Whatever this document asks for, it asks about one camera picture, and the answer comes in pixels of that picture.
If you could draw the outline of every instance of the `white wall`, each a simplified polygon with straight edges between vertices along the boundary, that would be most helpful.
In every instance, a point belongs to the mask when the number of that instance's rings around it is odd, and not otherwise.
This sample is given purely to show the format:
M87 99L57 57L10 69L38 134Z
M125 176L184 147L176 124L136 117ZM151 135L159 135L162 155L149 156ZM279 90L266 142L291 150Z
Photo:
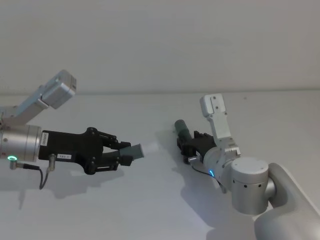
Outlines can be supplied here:
M4 240L254 240L251 217L232 209L206 175L182 163L173 124L210 132L201 94L76 96L31 123L82 133L87 127L158 150L116 172L82 174L56 163L43 190L38 172L0 161L0 234ZM244 156L286 166L320 208L320 91L224 95L232 137ZM3 105L23 97L0 97ZM39 162L43 167L47 162Z
M2 0L0 93L320 88L318 0Z

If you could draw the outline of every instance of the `cable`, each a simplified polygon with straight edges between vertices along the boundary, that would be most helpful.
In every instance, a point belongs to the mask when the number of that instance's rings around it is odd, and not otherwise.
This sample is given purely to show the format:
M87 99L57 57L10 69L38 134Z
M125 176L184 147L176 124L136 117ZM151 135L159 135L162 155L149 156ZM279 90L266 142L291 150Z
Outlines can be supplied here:
M198 172L198 173L205 174L205 175L208 175L208 176L210 176L210 177L212 177L212 178L215 178L215 177L212 176L211 174L209 174L209 173L207 173L207 172L204 172L204 171L200 171L200 170L196 169L196 168L195 168L194 166L192 166L192 165L191 165L191 168L192 168L193 170L195 170L196 172Z
M46 185L46 182L48 180L48 176L49 176L49 172L47 171L45 174L45 178L44 178L44 173L42 172L41 168L39 168L39 172L40 172L40 185L39 185L39 189L43 189L44 186Z

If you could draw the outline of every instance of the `label sticker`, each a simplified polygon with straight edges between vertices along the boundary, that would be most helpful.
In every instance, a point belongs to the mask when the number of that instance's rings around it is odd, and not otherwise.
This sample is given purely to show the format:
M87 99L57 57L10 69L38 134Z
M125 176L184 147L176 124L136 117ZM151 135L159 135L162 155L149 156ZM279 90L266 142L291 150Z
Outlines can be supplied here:
M57 159L71 159L72 155L70 154L58 154Z
M41 145L41 146L47 146L47 144L48 144L48 139L49 139L49 133L43 132L43 133L42 133L42 137L41 137L40 145Z

